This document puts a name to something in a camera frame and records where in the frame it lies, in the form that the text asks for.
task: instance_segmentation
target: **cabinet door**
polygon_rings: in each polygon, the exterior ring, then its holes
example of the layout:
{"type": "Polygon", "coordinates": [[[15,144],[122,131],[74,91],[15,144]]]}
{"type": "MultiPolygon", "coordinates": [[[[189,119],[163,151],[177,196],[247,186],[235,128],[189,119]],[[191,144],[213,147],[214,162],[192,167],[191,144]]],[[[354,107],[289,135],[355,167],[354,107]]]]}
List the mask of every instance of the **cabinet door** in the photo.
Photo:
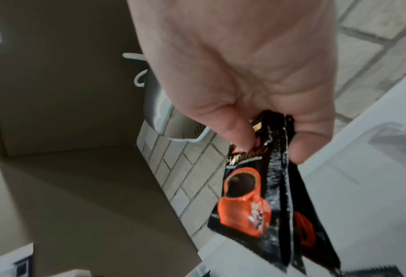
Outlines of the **cabinet door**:
{"type": "Polygon", "coordinates": [[[134,144],[146,65],[125,0],[0,0],[0,126],[9,155],[134,144]]]}

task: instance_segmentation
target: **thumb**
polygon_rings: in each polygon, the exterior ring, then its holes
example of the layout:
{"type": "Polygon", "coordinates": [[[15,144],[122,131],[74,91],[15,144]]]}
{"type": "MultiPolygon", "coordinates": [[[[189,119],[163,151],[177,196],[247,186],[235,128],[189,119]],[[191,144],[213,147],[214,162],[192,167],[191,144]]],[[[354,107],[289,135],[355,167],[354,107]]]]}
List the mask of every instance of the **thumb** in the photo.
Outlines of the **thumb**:
{"type": "Polygon", "coordinates": [[[209,113],[193,117],[244,151],[252,149],[255,132],[252,125],[233,106],[221,106],[209,113]]]}

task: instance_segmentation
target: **cup image on packet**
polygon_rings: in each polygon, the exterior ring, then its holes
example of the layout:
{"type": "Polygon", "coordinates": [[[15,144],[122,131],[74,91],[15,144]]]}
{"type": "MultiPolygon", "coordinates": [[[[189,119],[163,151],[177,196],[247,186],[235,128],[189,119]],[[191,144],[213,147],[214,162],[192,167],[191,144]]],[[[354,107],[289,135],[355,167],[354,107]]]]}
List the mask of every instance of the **cup image on packet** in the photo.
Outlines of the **cup image on packet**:
{"type": "Polygon", "coordinates": [[[340,260],[318,220],[297,166],[288,160],[293,118],[265,111],[252,126],[256,141],[251,151],[230,145],[222,198],[210,215],[208,228],[283,272],[291,264],[306,274],[302,256],[338,272],[340,260]]]}

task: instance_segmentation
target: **hand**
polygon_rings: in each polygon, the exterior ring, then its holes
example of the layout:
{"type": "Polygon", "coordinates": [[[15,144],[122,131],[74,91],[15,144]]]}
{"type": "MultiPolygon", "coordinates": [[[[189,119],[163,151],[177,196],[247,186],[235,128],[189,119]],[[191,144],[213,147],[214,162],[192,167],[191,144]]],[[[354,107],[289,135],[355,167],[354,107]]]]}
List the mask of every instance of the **hand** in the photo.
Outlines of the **hand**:
{"type": "Polygon", "coordinates": [[[128,0],[147,60],[174,106],[242,149],[263,110],[292,115],[289,157],[333,136],[333,0],[128,0]]]}

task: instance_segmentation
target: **skin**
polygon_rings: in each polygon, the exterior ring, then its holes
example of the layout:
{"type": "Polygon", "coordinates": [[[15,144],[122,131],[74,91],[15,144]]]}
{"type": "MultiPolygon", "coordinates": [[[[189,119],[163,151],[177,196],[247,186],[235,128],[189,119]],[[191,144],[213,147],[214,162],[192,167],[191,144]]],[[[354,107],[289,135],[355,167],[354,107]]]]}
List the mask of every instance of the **skin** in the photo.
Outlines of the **skin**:
{"type": "Polygon", "coordinates": [[[128,0],[144,54],[174,106],[244,150],[249,120],[292,115],[303,163],[335,121],[333,0],[128,0]]]}

